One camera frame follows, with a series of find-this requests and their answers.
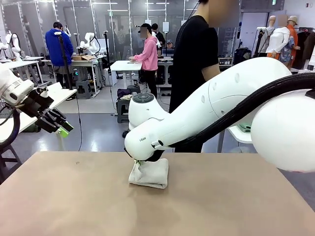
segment man in black shirt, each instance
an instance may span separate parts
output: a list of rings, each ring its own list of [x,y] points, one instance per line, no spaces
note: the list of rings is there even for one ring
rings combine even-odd
[[[197,11],[178,32],[174,52],[170,113],[201,85],[220,73],[218,36],[216,30],[209,27],[212,23],[218,23],[220,13],[224,15],[220,12],[223,9],[221,6],[219,12],[216,7],[209,8],[209,2],[212,6],[213,4],[219,6],[219,1],[222,0],[199,0]],[[202,145],[203,143],[177,147],[175,152],[201,152]]]
[[[158,25],[156,23],[152,25],[152,31],[157,34],[157,39],[159,43],[161,44],[161,46],[162,47],[165,46],[165,38],[163,34],[160,31],[158,31]]]

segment glass wall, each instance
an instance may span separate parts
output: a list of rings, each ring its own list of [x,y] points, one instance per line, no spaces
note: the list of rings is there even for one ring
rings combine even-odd
[[[6,30],[16,32],[26,55],[48,53],[45,33],[55,21],[67,25],[76,48],[87,32],[103,39],[108,31],[109,52],[113,60],[128,59],[144,47],[139,28],[147,20],[157,23],[166,39],[176,42],[181,24],[196,7],[197,0],[15,0],[2,2]],[[169,32],[163,32],[169,22]],[[235,28],[220,28],[219,54],[230,54]]]

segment gray cloth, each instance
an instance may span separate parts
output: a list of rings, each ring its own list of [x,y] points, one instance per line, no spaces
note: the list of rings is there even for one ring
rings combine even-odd
[[[68,65],[69,68],[69,73],[72,74],[73,73],[73,69],[71,65]],[[65,66],[54,66],[54,72],[58,73],[58,74],[62,74],[62,75],[66,75],[66,71],[65,71]]]

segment stool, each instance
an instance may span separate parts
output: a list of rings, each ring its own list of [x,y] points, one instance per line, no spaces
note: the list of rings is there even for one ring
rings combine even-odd
[[[88,80],[75,82],[78,98],[90,99],[92,97],[92,89]]]
[[[131,91],[131,94],[135,93],[141,93],[141,89],[139,86],[135,87],[133,85],[129,85],[127,87],[128,90]],[[123,115],[123,106],[125,106],[125,110],[127,110],[127,106],[129,105],[130,101],[127,100],[120,100],[118,99],[117,101],[117,122],[118,123],[122,123],[124,119],[128,120],[128,114],[127,115]]]
[[[4,154],[8,150],[10,150],[13,153],[15,158],[2,157],[2,154]],[[1,170],[1,167],[6,167],[6,164],[5,164],[6,162],[15,162],[15,163],[18,163],[19,165],[22,165],[22,162],[21,162],[18,154],[16,154],[15,150],[13,149],[13,147],[11,145],[0,150],[0,183],[2,183],[5,180],[5,177],[4,177],[4,174]]]

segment brown table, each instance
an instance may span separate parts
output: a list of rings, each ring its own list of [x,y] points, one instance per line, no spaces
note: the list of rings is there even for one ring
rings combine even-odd
[[[0,186],[3,236],[314,236],[315,213],[257,154],[163,155],[165,190],[125,153],[38,152]]]

